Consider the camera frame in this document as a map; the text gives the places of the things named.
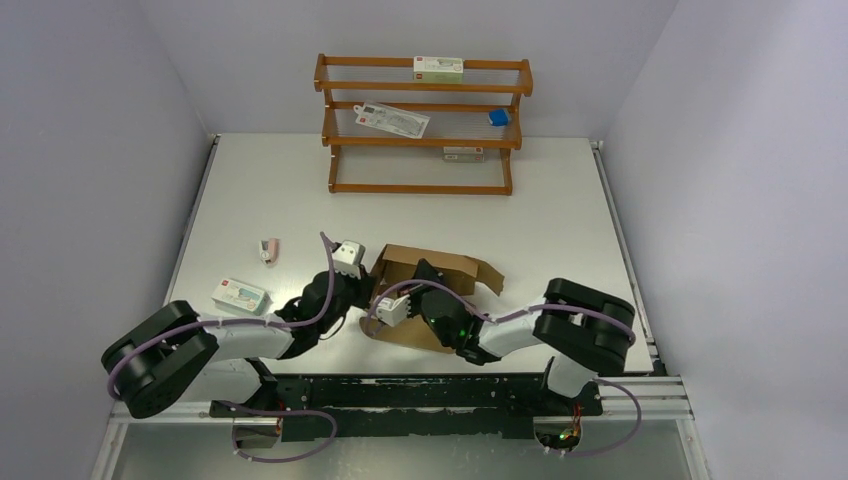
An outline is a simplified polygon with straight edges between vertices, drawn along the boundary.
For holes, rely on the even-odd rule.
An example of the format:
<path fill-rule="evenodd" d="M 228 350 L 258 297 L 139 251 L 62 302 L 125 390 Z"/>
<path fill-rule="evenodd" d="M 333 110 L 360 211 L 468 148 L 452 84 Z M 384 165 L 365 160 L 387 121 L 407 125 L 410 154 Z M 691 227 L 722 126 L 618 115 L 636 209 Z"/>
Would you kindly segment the orange wooden shelf rack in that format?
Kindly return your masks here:
<path fill-rule="evenodd" d="M 321 142 L 330 151 L 332 193 L 508 196 L 511 157 L 521 149 L 521 102 L 532 95 L 529 60 L 335 56 L 316 60 L 323 96 Z M 498 185 L 349 183 L 339 178 L 351 147 L 428 148 L 480 159 L 498 156 Z"/>

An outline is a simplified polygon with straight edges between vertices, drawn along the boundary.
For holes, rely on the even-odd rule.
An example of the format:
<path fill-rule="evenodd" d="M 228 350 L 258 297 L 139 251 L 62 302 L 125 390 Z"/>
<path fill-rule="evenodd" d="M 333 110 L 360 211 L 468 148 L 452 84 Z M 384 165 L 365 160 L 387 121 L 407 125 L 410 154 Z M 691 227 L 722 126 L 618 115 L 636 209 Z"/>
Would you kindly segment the small box lower shelf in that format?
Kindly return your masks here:
<path fill-rule="evenodd" d="M 481 147 L 444 147 L 442 158 L 445 162 L 482 163 L 485 153 Z"/>

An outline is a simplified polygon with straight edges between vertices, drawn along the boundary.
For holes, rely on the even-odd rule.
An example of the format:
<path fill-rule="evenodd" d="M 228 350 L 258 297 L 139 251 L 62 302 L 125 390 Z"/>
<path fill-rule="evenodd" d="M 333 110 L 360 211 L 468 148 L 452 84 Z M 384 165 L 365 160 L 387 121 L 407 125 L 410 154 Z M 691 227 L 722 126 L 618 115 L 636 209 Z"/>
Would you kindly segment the white flat package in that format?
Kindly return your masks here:
<path fill-rule="evenodd" d="M 431 120 L 427 115 L 380 103 L 364 102 L 352 109 L 357 115 L 357 125 L 410 139 L 421 139 Z"/>

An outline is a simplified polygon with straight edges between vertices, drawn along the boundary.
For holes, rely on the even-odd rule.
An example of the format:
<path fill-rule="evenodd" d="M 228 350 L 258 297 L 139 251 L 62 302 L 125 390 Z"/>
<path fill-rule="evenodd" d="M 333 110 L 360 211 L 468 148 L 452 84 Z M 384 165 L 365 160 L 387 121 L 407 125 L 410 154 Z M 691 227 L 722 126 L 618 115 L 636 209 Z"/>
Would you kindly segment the green white box top shelf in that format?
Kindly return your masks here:
<path fill-rule="evenodd" d="M 461 84 L 464 78 L 464 61 L 461 58 L 415 56 L 413 81 L 419 83 Z"/>

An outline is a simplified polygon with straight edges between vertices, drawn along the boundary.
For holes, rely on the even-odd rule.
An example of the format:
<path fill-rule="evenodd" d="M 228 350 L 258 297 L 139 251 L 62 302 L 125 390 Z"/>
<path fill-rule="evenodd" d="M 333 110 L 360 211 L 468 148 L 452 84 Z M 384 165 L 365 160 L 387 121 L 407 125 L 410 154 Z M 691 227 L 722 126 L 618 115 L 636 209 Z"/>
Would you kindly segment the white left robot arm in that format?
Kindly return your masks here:
<path fill-rule="evenodd" d="M 296 358 L 315 347 L 351 308 L 368 309 L 375 283 L 366 272 L 322 271 L 264 318 L 204 320 L 187 301 L 172 301 L 105 350 L 107 391 L 136 419 L 178 401 L 239 404 L 264 415 L 278 403 L 265 360 Z"/>

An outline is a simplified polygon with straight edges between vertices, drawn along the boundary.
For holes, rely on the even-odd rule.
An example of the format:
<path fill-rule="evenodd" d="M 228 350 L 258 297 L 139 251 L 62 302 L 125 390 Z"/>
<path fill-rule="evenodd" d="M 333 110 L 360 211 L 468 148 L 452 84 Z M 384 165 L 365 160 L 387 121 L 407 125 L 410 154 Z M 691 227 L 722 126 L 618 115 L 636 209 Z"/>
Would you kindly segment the brown cardboard box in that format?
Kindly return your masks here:
<path fill-rule="evenodd" d="M 453 354 L 479 330 L 469 299 L 478 284 L 495 295 L 505 277 L 468 255 L 387 244 L 370 275 L 377 281 L 372 315 L 359 319 L 368 337 L 419 350 Z"/>

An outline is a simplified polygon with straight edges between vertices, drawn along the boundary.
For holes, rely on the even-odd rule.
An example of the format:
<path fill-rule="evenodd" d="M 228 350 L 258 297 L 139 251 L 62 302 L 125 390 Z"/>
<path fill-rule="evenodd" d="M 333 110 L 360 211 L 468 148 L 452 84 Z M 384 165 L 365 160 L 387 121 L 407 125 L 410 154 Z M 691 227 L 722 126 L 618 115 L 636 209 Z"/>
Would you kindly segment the small blue object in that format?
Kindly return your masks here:
<path fill-rule="evenodd" d="M 505 127 L 512 121 L 512 114 L 508 109 L 499 108 L 488 113 L 488 121 L 491 126 Z"/>

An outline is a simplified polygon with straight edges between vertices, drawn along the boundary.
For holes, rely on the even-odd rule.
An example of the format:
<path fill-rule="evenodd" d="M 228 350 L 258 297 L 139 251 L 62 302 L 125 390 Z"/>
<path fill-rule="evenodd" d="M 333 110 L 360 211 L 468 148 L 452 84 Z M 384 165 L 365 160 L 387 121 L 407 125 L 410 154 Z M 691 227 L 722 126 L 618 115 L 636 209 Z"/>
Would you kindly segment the small pink white object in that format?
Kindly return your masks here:
<path fill-rule="evenodd" d="M 268 238 L 259 242 L 259 258 L 264 265 L 274 265 L 279 255 L 279 239 Z"/>

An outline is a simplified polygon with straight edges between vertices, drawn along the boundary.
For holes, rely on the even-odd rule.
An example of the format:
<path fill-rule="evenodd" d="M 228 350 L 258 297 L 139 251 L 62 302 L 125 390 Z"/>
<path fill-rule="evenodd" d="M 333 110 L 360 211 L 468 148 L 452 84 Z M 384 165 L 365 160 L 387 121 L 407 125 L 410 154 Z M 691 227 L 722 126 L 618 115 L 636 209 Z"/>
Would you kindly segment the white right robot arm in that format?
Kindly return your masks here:
<path fill-rule="evenodd" d="M 564 278 L 550 280 L 526 307 L 493 316 L 462 300 L 421 260 L 399 300 L 410 317 L 422 317 L 443 347 L 474 365 L 529 347 L 552 348 L 556 354 L 545 367 L 539 398 L 553 414 L 565 413 L 597 376 L 622 373 L 635 342 L 631 303 Z"/>

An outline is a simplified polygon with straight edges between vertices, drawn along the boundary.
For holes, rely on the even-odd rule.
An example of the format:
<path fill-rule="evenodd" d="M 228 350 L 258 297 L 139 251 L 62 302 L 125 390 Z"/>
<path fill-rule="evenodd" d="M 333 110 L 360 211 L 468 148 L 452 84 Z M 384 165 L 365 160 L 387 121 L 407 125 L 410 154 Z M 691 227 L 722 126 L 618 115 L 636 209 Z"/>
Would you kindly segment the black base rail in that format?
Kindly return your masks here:
<path fill-rule="evenodd" d="M 328 436 L 405 437 L 407 435 L 498 434 L 533 439 L 535 420 L 598 416 L 597 384 L 575 398 L 548 390 L 541 373 L 356 377 L 274 374 L 240 411 L 213 401 L 213 418 L 254 417 L 260 410 L 295 412 L 282 422 L 284 441 Z"/>

